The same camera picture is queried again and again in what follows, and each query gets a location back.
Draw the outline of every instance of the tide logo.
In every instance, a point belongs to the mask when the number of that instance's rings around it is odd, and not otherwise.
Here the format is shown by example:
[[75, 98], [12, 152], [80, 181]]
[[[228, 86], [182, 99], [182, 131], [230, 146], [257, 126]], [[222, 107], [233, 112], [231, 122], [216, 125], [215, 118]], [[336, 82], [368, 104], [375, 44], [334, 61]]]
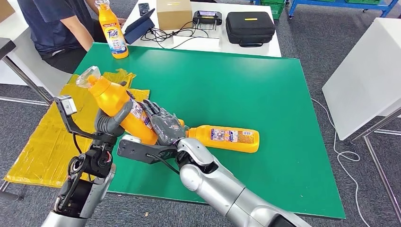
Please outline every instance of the tide logo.
[[108, 36], [109, 38], [117, 38], [117, 37], [118, 37], [118, 30], [117, 30], [117, 28], [107, 30], [106, 33], [107, 33], [107, 36]]

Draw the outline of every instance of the yellow plastic bag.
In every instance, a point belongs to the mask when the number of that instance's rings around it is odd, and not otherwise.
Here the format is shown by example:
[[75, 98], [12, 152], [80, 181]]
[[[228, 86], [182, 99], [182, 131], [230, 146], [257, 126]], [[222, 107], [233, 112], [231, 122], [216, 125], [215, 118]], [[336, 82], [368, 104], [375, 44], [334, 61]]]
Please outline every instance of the yellow plastic bag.
[[[128, 87], [135, 75], [123, 69], [117, 71], [117, 73], [105, 72], [103, 76], [116, 83], [127, 81], [126, 87]], [[60, 95], [72, 96], [78, 111], [72, 118], [82, 130], [92, 133], [95, 131], [94, 120], [99, 107], [87, 89], [75, 85], [76, 78], [77, 75], [71, 77]], [[149, 98], [149, 90], [129, 89], [129, 91], [138, 101]], [[77, 142], [81, 150], [86, 151], [92, 140], [77, 136]], [[4, 180], [61, 187], [67, 178], [67, 165], [70, 159], [78, 154], [72, 135], [66, 131], [60, 113], [53, 103]]]

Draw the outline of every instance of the white desk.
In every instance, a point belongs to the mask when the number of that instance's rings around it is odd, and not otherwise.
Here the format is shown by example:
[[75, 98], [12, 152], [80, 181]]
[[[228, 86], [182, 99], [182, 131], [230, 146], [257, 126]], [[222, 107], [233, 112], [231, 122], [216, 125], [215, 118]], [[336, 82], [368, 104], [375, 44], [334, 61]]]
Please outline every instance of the white desk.
[[[0, 37], [11, 39], [17, 46], [7, 56], [36, 85], [44, 87], [52, 96], [57, 96], [70, 79], [71, 74], [51, 67], [42, 60], [35, 49], [17, 0], [8, 0], [15, 13], [0, 23]], [[26, 85], [14, 72], [0, 64], [0, 83]]]
[[322, 90], [340, 140], [401, 107], [401, 20], [376, 18]]
[[[156, 9], [156, 0], [139, 0], [134, 9], [132, 10], [130, 16], [127, 19], [127, 22], [125, 25], [122, 27], [122, 31], [125, 32], [125, 29], [128, 25], [130, 25], [132, 22], [137, 20], [139, 18], [139, 3], [148, 3], [149, 8]], [[254, 6], [254, 5], [237, 5], [237, 4], [221, 4], [221, 3], [203, 3], [203, 2], [191, 2], [192, 5], [192, 12], [198, 11], [198, 10], [204, 10], [204, 11], [218, 11], [221, 12], [222, 14], [222, 19], [223, 23], [219, 26], [217, 26], [216, 31], [207, 31], [210, 37], [214, 38], [219, 38], [219, 49], [210, 49], [207, 51], [211, 52], [226, 52], [226, 53], [240, 53], [240, 54], [251, 54], [251, 55], [262, 55], [262, 56], [271, 56], [271, 57], [281, 57], [281, 52], [280, 52], [280, 47], [279, 47], [279, 41], [277, 39], [277, 34], [274, 34], [272, 40], [264, 44], [262, 47], [250, 47], [250, 48], [243, 48], [240, 47], [237, 44], [231, 44], [228, 41], [227, 37], [227, 32], [226, 32], [226, 16], [229, 12], [249, 12], [249, 11], [264, 11], [267, 12], [273, 20], [273, 17], [271, 15], [271, 9], [269, 6]], [[158, 24], [158, 19], [157, 19], [157, 12], [152, 14], [150, 17], [155, 24], [156, 28], [159, 28]], [[201, 31], [196, 31], [195, 35], [202, 36], [205, 35], [204, 33], [202, 34]], [[189, 48], [189, 45], [183, 45], [178, 47], [177, 49], [188, 49], [188, 50], [199, 50], [199, 51], [204, 51], [204, 48], [201, 48], [196, 45], [195, 42], [196, 39], [193, 39], [194, 42], [188, 41], [193, 43], [194, 45]], [[174, 46], [177, 46], [177, 44], [173, 43], [173, 39], [169, 38], [164, 42], [161, 42], [162, 46], [165, 48], [171, 48]], [[160, 48], [160, 46], [153, 41], [142, 41], [138, 39], [135, 41], [132, 45], [135, 46], [146, 46], [146, 47], [157, 47]]]

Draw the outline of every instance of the bottle label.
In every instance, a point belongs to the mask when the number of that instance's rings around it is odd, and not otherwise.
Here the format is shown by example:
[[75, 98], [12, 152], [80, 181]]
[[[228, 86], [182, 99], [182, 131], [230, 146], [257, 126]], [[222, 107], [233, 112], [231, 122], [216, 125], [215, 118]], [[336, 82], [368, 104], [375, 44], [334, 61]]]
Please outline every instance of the bottle label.
[[212, 129], [211, 140], [227, 141], [233, 143], [253, 143], [254, 137], [251, 131]]
[[148, 128], [152, 129], [152, 124], [150, 123], [150, 119], [146, 116], [145, 111], [143, 111], [142, 107], [131, 99], [134, 103], [131, 109], [131, 114], [133, 114], [136, 118], [140, 119]]
[[127, 47], [123, 35], [120, 34], [117, 26], [117, 23], [103, 25], [105, 27], [106, 40], [112, 53], [124, 53], [127, 51]]

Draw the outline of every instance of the black case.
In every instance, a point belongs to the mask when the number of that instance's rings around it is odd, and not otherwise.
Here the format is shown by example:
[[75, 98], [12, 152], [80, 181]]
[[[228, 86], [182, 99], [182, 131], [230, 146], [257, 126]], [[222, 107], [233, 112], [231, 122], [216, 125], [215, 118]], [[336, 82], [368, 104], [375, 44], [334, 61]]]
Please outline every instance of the black case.
[[276, 27], [266, 12], [229, 12], [226, 30], [230, 43], [258, 47], [270, 42]]

